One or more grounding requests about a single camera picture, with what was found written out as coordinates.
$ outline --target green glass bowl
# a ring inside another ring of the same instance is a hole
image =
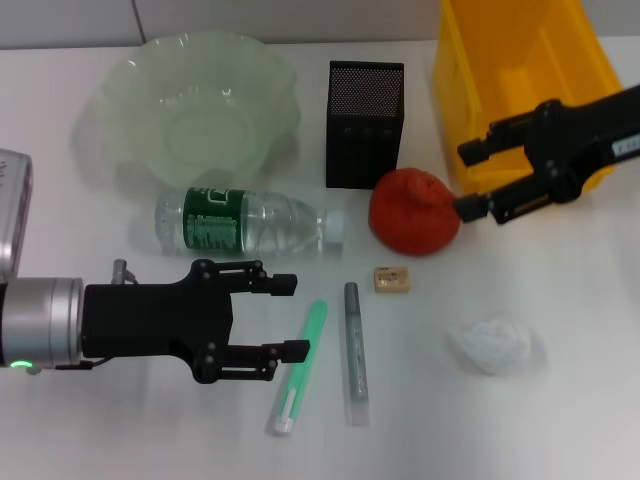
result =
[[[153,40],[111,71],[95,97],[107,151],[191,185],[212,170],[254,173],[296,130],[295,71],[243,35],[199,32]]]

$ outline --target bottle cap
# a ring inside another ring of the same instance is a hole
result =
[[[324,242],[335,245],[344,240],[344,212],[335,210],[324,216]]]

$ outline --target white marker cap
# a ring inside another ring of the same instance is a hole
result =
[[[293,431],[293,418],[282,418],[280,415],[273,422],[273,429],[280,435],[289,435]]]

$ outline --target red ball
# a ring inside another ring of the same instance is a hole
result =
[[[380,179],[371,195],[369,226],[389,248],[428,255],[447,245],[460,228],[454,195],[433,175],[402,168]]]

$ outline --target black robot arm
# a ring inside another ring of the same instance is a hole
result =
[[[468,167],[495,153],[524,146],[533,173],[498,190],[454,204],[464,222],[493,214],[499,224],[551,203],[577,199],[601,168],[640,155],[640,86],[581,107],[559,100],[491,124],[485,140],[458,147]]]
[[[172,355],[199,383],[271,380],[278,365],[303,362],[306,340],[261,346],[229,345],[231,293],[293,295],[295,275],[274,275],[262,262],[196,260],[168,285],[89,285],[84,292],[81,349],[86,358]]]

